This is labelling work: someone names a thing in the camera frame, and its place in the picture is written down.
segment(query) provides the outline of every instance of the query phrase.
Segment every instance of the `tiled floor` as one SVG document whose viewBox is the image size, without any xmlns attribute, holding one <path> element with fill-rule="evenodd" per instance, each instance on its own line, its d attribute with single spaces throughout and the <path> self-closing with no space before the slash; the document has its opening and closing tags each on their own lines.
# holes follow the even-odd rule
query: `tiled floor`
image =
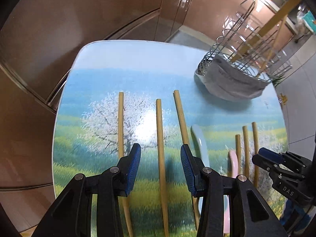
<svg viewBox="0 0 316 237">
<path fill-rule="evenodd" d="M 289 76 L 276 88 L 286 95 L 283 108 L 287 125 L 289 150 L 312 159 L 316 130 L 316 41 L 312 36 L 294 55 L 297 62 Z"/>
<path fill-rule="evenodd" d="M 169 43 L 185 45 L 201 50 L 208 51 L 215 43 L 206 35 L 190 29 L 188 27 L 180 27 L 168 40 Z"/>
<path fill-rule="evenodd" d="M 283 51 L 280 51 L 278 53 L 278 56 L 279 56 L 280 60 L 278 62 L 276 62 L 276 64 L 274 66 L 272 66 L 272 70 L 275 70 L 275 69 L 279 68 L 283 63 L 288 61 L 289 58 L 292 58 L 293 55 L 307 42 L 307 40 L 310 38 L 310 36 L 311 36 L 311 34 L 303 36 L 301 39 L 299 39 L 299 41 L 297 43 L 295 42 L 295 38 L 296 37 L 293 37 L 287 43 L 287 45 L 283 48 Z M 297 64 L 296 61 L 292 62 L 292 63 L 294 63 L 293 67 L 295 68 L 296 64 Z"/>
<path fill-rule="evenodd" d="M 295 54 L 287 61 L 288 64 L 292 65 L 292 68 L 285 72 L 284 77 L 288 77 L 291 74 L 293 74 L 296 70 L 302 66 L 302 64 L 299 62 Z"/>
</svg>

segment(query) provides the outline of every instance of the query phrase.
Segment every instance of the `metal screw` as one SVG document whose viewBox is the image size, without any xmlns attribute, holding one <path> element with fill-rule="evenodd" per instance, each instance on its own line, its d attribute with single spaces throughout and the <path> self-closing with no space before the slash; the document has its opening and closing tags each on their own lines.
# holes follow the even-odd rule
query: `metal screw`
<svg viewBox="0 0 316 237">
<path fill-rule="evenodd" d="M 204 167 L 202 170 L 204 173 L 207 173 L 207 174 L 212 172 L 212 169 L 210 167 Z"/>
<path fill-rule="evenodd" d="M 242 182 L 245 182 L 245 181 L 247 180 L 247 177 L 244 176 L 244 175 L 239 175 L 239 176 L 238 176 L 238 179 L 239 179 L 240 181 L 242 181 Z"/>
<path fill-rule="evenodd" d="M 76 174 L 75 175 L 75 179 L 78 181 L 78 180 L 81 180 L 83 178 L 83 174 Z"/>
<path fill-rule="evenodd" d="M 111 173 L 117 173 L 118 171 L 119 171 L 119 168 L 116 167 L 116 166 L 113 166 L 113 167 L 110 168 L 110 172 Z"/>
</svg>

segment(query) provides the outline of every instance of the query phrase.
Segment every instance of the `green plant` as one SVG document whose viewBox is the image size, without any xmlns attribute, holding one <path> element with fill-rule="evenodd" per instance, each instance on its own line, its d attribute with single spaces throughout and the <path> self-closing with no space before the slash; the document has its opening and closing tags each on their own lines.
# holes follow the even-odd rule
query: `green plant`
<svg viewBox="0 0 316 237">
<path fill-rule="evenodd" d="M 282 79 L 284 79 L 284 78 L 285 78 L 284 74 L 281 74 L 277 78 L 273 78 L 272 79 L 272 84 L 273 84 L 274 88 L 276 88 L 279 84 L 281 84 Z"/>
</svg>

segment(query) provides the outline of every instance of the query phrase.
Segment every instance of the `chopstick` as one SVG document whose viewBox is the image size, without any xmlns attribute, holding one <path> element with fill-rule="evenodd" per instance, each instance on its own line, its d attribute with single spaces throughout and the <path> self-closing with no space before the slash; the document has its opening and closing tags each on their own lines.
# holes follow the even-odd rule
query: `chopstick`
<svg viewBox="0 0 316 237">
<path fill-rule="evenodd" d="M 124 130 L 123 130 L 123 123 L 124 123 L 124 93 L 119 92 L 118 97 L 118 158 L 124 156 Z M 131 216 L 130 216 L 130 210 L 128 205 L 128 199 L 124 197 L 120 197 L 122 204 L 123 204 L 123 210 L 125 215 L 125 221 L 127 225 L 127 231 L 130 237 L 133 237 L 133 229 L 132 229 L 132 223 L 131 223 Z"/>
<path fill-rule="evenodd" d="M 249 140 L 247 126 L 242 127 L 244 134 L 244 148 L 245 148 L 245 176 L 249 178 Z"/>
<path fill-rule="evenodd" d="M 160 196 L 161 196 L 161 204 L 162 204 L 163 227 L 165 230 L 165 237 L 169 237 L 168 204 L 167 204 L 168 196 L 167 196 L 167 183 L 166 183 L 164 143 L 163 143 L 161 99 L 156 100 L 156 120 L 157 120 L 159 183 L 160 183 Z"/>
<path fill-rule="evenodd" d="M 258 128 L 257 123 L 252 122 L 252 133 L 253 133 L 253 144 L 255 149 L 255 154 L 258 154 L 259 151 L 259 138 L 258 138 Z M 255 177 L 254 177 L 254 186 L 258 188 L 259 182 L 259 167 L 255 165 Z"/>
<path fill-rule="evenodd" d="M 235 135 L 235 142 L 236 142 L 236 155 L 238 160 L 238 174 L 240 175 L 240 161 L 241 161 L 241 145 L 240 145 L 240 134 Z"/>
<path fill-rule="evenodd" d="M 190 146 L 189 135 L 188 135 L 188 130 L 186 128 L 186 123 L 185 123 L 185 118 L 184 118 L 184 113 L 183 113 L 183 108 L 182 108 L 179 90 L 174 90 L 173 96 L 174 96 L 174 100 L 176 103 L 176 109 L 177 109 L 177 114 L 178 114 L 178 119 L 179 119 L 182 142 L 183 142 L 183 144 L 187 144 Z M 198 207 L 197 207 L 198 206 L 198 199 L 192 197 L 192 203 L 193 203 L 193 210 L 194 210 L 194 217 L 195 217 L 195 227 L 196 227 L 196 229 L 198 229 L 198 225 L 199 225 L 199 221 L 200 221 L 200 215 L 199 215 Z"/>
</svg>

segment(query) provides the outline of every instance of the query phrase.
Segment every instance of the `wooden chopstick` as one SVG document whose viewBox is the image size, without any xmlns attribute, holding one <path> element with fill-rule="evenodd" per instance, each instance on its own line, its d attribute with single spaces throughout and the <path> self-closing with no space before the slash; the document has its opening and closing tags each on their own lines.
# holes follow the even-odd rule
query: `wooden chopstick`
<svg viewBox="0 0 316 237">
<path fill-rule="evenodd" d="M 123 123 L 124 123 L 124 93 L 119 92 L 118 97 L 118 158 L 124 156 L 124 129 L 123 129 Z M 122 204 L 123 204 L 123 210 L 125 215 L 125 221 L 127 225 L 127 231 L 130 237 L 133 237 L 133 229 L 132 229 L 132 223 L 131 223 L 131 216 L 130 216 L 130 210 L 128 205 L 128 199 L 124 197 L 120 197 Z"/>
<path fill-rule="evenodd" d="M 277 42 L 279 41 L 280 36 L 281 36 L 281 28 L 283 28 L 283 26 L 285 25 L 285 22 L 286 22 L 287 18 L 288 18 L 288 15 L 286 14 L 284 16 L 284 18 L 282 19 L 282 21 L 281 21 L 279 29 L 277 30 L 276 37 L 275 37 L 275 39 L 273 41 L 273 45 L 272 45 L 272 47 L 271 47 L 271 49 L 269 51 L 267 59 L 264 60 L 264 62 L 261 64 L 260 70 L 259 70 L 258 74 L 256 75 L 257 78 L 261 75 L 262 72 L 264 72 L 267 69 L 266 63 L 269 62 L 272 59 L 272 57 L 275 55 L 274 51 L 276 50 Z"/>
<path fill-rule="evenodd" d="M 182 142 L 183 142 L 183 144 L 187 144 L 190 146 L 189 135 L 188 135 L 188 130 L 186 128 L 186 123 L 185 123 L 185 118 L 184 118 L 184 113 L 183 113 L 183 108 L 182 108 L 179 90 L 174 90 L 173 96 L 174 96 L 174 100 L 176 103 L 176 109 L 177 109 L 177 114 L 178 114 L 178 119 L 179 119 Z M 193 203 L 193 210 L 194 210 L 194 217 L 195 217 L 195 227 L 196 227 L 196 229 L 198 229 L 198 225 L 199 225 L 199 221 L 200 221 L 200 215 L 198 212 L 198 199 L 192 197 L 192 203 Z"/>
<path fill-rule="evenodd" d="M 240 175 L 241 170 L 241 145 L 240 145 L 240 134 L 235 135 L 235 142 L 236 142 L 236 155 L 238 160 L 238 174 Z"/>
<path fill-rule="evenodd" d="M 249 178 L 249 140 L 248 140 L 248 129 L 247 126 L 242 127 L 244 134 L 244 148 L 245 148 L 245 176 Z"/>
<path fill-rule="evenodd" d="M 252 133 L 253 133 L 253 144 L 255 149 L 255 154 L 258 154 L 259 151 L 259 138 L 258 138 L 258 128 L 257 123 L 252 122 Z M 258 188 L 259 182 L 259 167 L 255 165 L 255 177 L 254 177 L 254 186 Z"/>
<path fill-rule="evenodd" d="M 156 100 L 156 120 L 157 120 L 159 183 L 160 183 L 160 196 L 161 196 L 161 205 L 162 205 L 163 227 L 165 230 L 165 237 L 169 237 L 168 195 L 167 195 L 167 183 L 166 183 L 165 153 L 164 153 L 164 143 L 163 143 L 161 99 Z"/>
</svg>

